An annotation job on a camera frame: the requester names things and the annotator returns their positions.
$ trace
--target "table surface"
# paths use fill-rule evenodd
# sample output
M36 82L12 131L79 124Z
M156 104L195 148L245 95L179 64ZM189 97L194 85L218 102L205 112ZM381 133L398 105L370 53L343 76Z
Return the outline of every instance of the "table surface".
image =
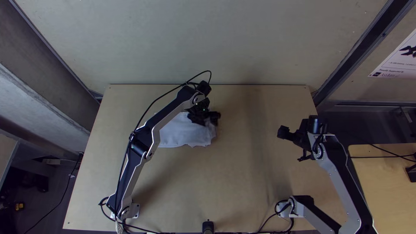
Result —
M0 188L10 167L10 158L15 150L17 140L0 134Z
M416 143L376 145L399 155L416 152ZM371 145L352 145L352 157L391 156ZM416 183L405 168L414 165L401 158L352 159L378 233L414 233Z
M66 229L113 231L97 206L114 193L130 132L155 98L172 85L110 85L85 151L64 222ZM145 120L169 103L158 101ZM338 222L346 214L329 176L316 162L298 162L302 149L276 137L280 125L296 130L316 114L306 86L212 85L210 108L221 112L218 136L208 147L160 148L143 168L133 192L138 219L128 224L154 231L201 232L210 219L218 232L257 231L274 205L310 195ZM285 230L271 219L264 230ZM314 229L296 219L294 230Z

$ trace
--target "crumpled white cloth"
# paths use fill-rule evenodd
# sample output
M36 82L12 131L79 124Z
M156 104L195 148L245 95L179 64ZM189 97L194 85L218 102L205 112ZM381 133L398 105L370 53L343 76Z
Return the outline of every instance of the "crumpled white cloth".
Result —
M160 130L160 148L211 144L211 139L217 135L215 125L206 119L206 126L201 126L193 123L187 116L188 112L179 113Z

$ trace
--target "cable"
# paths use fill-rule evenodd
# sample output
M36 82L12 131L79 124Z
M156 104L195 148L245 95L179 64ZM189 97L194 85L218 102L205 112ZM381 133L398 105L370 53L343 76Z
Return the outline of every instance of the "cable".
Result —
M46 216L48 216L52 211L54 211L61 203L62 203L62 201L64 200L64 197L65 197L65 194L66 194L66 191L68 190L68 187L69 187L69 182L71 181L71 175L74 173L74 171L75 171L75 168L77 168L77 165L78 165L78 162L79 162L79 160L81 159L81 156L82 156L83 154L82 153L80 153L80 154L78 154L78 160L77 160L77 162L75 163L75 166L74 166L74 168L72 169L72 171L71 171L71 174L70 174L70 176L69 176L69 179L68 179L68 183L66 184L66 188L65 188L65 191L64 191L64 194L62 195L62 198L61 198L61 201L59 201L59 203L52 209L52 210L50 210L48 213L46 213L42 218L40 218L31 228L29 228L27 231L25 231L24 232L24 234L26 234L26 233L28 233L30 230L32 230L36 225L38 225L38 223L40 223L40 221L42 221Z
M361 137L359 137L359 136L353 135L353 134L351 134L350 132L347 132L347 131L345 131L345 130L342 130L341 132L344 132L344 133L346 133L346 134L348 134L348 135L350 135L350 136L352 136L352 137L354 137L354 138L356 138L356 139L358 139L358 140L361 140L362 142L364 142L364 143L366 143L366 144L368 144L368 145L371 145L372 147L374 147L374 148L376 148L376 149L379 149L379 150L381 150L381 151L384 151L384 152L386 152L386 153L389 153L389 154L391 154L391 155L394 155L394 156L350 157L350 158L353 158L353 159L357 159L357 158L362 158L362 159L369 159L369 158L402 158L402 159L404 159L404 160L407 160L407 161L410 161L410 162L414 162L414 163L416 163L416 160L412 160L412 159L407 159L407 158L405 158L405 157L408 157L408 156L412 156L412 155L414 155L414 154L408 154L408 155L398 155L398 154L393 153L393 152L391 152L391 151L388 151L388 150L386 150L386 149L380 148L380 147L378 147L378 146L376 146L376 145L374 145L374 144L371 144L370 142L368 142L368 141L366 141L366 140L362 139L362 138L361 138Z
M133 130L132 134L131 134L131 135L130 135L130 137L129 137L129 143L128 143L127 148L126 148L126 152L124 153L123 162L121 163L120 173L119 173L119 175L118 175L117 187L116 187L116 192L115 192L115 201L114 201L114 208L115 208L114 213L115 213L115 215L116 215L116 216L117 216L117 211L118 211L118 207L117 207L118 187L120 186L120 179L121 179L121 174L122 174L122 172L123 172L123 166L124 166L124 163L126 162L126 157L127 157L127 154L128 154L128 149L130 148L130 144L131 144L131 141L132 141L132 139L133 139L133 136L134 136L134 134L136 134L136 133L137 133L137 128L139 127L140 123L142 122L142 120L143 120L144 116L145 116L145 115L146 115L146 113L149 111L149 109L153 106L153 104L155 104L155 102L157 102L159 99L161 99L161 98L163 98L164 96L166 96L166 95L170 94L171 92L175 91L176 89L178 89L178 88L180 88L180 87L182 87L182 86L184 86L184 85L187 85L187 84L188 84L191 80L193 80L193 79L197 78L198 76L200 76L200 75L202 75L202 74L204 74L204 73L206 73L206 72L209 72L209 80L208 80L208 84L209 84L209 82L211 81L212 72L211 72L210 70L202 71L202 72L198 73L197 75L193 76L192 78L190 78L189 80L187 80L185 83L183 83L183 84L181 84L181 85L178 85L178 86L177 86L177 87L175 87L174 89L171 89L170 91L168 91L168 92L166 92L165 94L161 95L160 97L156 98L156 99L155 99L155 100L154 100L154 101L153 101L153 102L152 102L152 103L148 106L148 108L144 111L144 113L143 113L143 114L142 114L142 116L140 117L139 121L138 121L138 122L137 122L137 124L136 124L136 127L134 128L134 130Z
M282 213L284 210L286 210L288 207L290 206L290 203L288 203L288 204L286 204L285 206L283 206L283 208L280 210L280 211L275 211L275 213L274 214L272 214L271 216L269 216L267 219L266 219L266 221L261 225L261 227L259 228L259 230L257 231L257 232L254 232L254 233L252 233L252 234L260 234L260 233L272 233L272 234L282 234L282 233L289 233L291 230L292 230L292 228L293 228L293 225L294 225L294 223L295 223L295 220L293 219L293 218L290 218L290 226L289 226L289 228L288 229L286 229L285 231L261 231L262 229L263 229L263 227L266 225L266 223L272 218L272 217L274 217L274 216L276 216L276 215L278 215L278 214L280 214L280 213Z
M143 113L142 117L139 119L139 122L137 122L137 125L136 125L136 127L134 128L134 131L136 131L136 130L137 130L137 128L139 127L140 123L142 122L142 120L143 120L144 116L145 116L145 115L146 115L146 113L149 111L149 109L153 106L153 104L155 104L155 102L157 102L159 99L163 98L164 96L166 96L166 95L170 94L171 92L175 91L176 89L178 89L178 88L180 88L180 87L182 87L182 86L186 85L186 84L187 84L187 83L189 83L191 80L193 80L193 79L197 78L198 76L200 76L200 75L202 75L202 74L204 74L204 73L206 73L206 72L209 72L209 80L208 80L208 84L209 84L209 82L211 81L211 75L212 75L212 72L211 72L210 70L206 70L206 71L203 71L203 72L198 73L197 75L195 75L195 76L194 76L194 77L192 77L191 79L189 79L189 80L185 81L185 83L183 83L183 84L181 84L181 85L177 86L176 88L174 88L174 89L172 89L172 90L170 90L170 91L166 92L166 93L165 93L165 94L163 94L162 96L160 96L160 97L156 98L156 99L155 99L155 100L154 100L154 101L153 101L153 102L149 105L149 107L148 107L148 108L144 111L144 113Z
M107 219L109 219L109 220L111 220L111 221L113 221L113 222L115 222L115 220L114 219L112 219L110 216L108 216L105 212L104 212L104 209L103 209L103 206L105 206L105 201L108 199L108 197L105 197L105 198L103 198L101 201L100 201L100 203L98 204L99 206L100 206L100 208L101 208L101 212L103 213L103 215L107 218ZM169 234L169 232L157 232L157 231L150 231L150 230L147 230L147 229L144 229L144 228L140 228L140 227L136 227L136 226L133 226L133 225L130 225L130 224L126 224L126 221L124 220L123 222L119 222L119 221L117 221L119 224L121 224L121 225L123 225L123 229L125 229L124 228L124 226L126 226L126 227L129 227L129 228L134 228L134 229L137 229L137 230L140 230L140 231L144 231L144 232L152 232L152 233L155 233L155 234Z

